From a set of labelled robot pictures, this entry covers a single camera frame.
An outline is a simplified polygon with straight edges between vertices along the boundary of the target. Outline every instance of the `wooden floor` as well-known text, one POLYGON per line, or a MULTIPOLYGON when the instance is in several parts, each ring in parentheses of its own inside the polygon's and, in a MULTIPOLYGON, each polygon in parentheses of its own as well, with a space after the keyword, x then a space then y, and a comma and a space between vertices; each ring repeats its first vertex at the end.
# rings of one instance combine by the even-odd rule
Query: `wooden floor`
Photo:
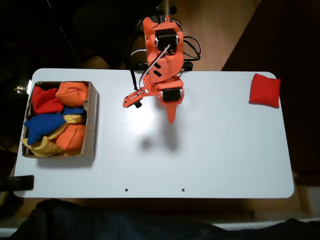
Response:
MULTIPOLYGON (((173 0, 185 36, 195 37, 202 45, 201 60, 195 71, 220 71, 258 6, 258 0, 173 0)), ((104 68, 102 59, 94 59, 88 68, 104 68)), ((66 199, 82 206, 108 210, 132 210, 147 213, 165 211, 174 214, 298 211, 304 208, 303 190, 288 199, 66 199)), ((43 199, 25 199, 17 216, 28 216, 43 199)))

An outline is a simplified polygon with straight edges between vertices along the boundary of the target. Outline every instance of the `white table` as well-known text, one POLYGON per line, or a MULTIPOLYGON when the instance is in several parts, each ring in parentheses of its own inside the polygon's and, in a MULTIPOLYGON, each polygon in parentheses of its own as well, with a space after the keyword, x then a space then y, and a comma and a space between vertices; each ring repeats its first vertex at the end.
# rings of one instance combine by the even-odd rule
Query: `white table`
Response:
MULTIPOLYGON (((126 70, 39 69, 39 81, 91 81, 99 92, 90 159, 22 156, 15 176, 34 175, 25 198, 288 198, 294 183, 281 106, 248 104, 255 72, 183 73, 173 125, 155 97, 123 108, 126 70)), ((272 73, 259 72, 275 78, 272 73)))

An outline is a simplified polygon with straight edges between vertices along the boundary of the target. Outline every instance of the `cardboard box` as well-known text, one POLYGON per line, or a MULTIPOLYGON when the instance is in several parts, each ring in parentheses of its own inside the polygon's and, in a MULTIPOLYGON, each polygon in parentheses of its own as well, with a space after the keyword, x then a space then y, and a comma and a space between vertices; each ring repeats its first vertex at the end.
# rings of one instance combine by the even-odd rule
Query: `cardboard box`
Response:
MULTIPOLYGON (((84 103, 84 110, 86 111, 87 118, 85 122, 85 134, 82 144, 81 154, 74 156, 35 156, 29 148, 22 143, 22 156, 37 159, 65 159, 74 157, 89 157, 92 158, 95 154, 96 148, 96 132, 98 124, 98 103, 99 93, 90 81, 73 81, 75 83, 84 83, 88 86, 88 99, 84 103)), ((61 81, 38 81, 34 85, 41 87, 43 90, 59 88, 61 81)), ((30 120, 35 116, 34 108, 32 107, 32 93, 26 105, 24 122, 30 120)), ((23 125, 22 138, 28 137, 29 130, 23 125)))

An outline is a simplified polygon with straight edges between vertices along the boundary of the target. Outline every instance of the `robotic arm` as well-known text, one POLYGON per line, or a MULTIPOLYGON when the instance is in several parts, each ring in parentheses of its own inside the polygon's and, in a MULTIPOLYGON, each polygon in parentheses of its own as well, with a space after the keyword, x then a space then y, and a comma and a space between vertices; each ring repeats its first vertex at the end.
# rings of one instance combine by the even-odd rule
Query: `robotic arm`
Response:
POLYGON ((139 80, 138 90, 124 98, 123 107, 139 108, 143 97, 157 96, 166 107, 169 123, 173 124, 177 105, 185 96, 184 83, 178 77, 184 64, 182 29, 168 15, 162 23, 153 22, 150 17, 142 23, 148 68, 139 80))

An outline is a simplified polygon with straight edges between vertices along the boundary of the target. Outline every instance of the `black cloth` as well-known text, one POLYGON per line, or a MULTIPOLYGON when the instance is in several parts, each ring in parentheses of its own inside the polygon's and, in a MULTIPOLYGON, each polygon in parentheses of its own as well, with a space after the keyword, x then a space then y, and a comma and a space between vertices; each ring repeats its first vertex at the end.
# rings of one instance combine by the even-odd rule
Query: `black cloth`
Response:
POLYGON ((13 240, 316 240, 320 222, 289 219, 262 229, 227 231, 181 219, 106 212, 56 199, 40 202, 13 240))

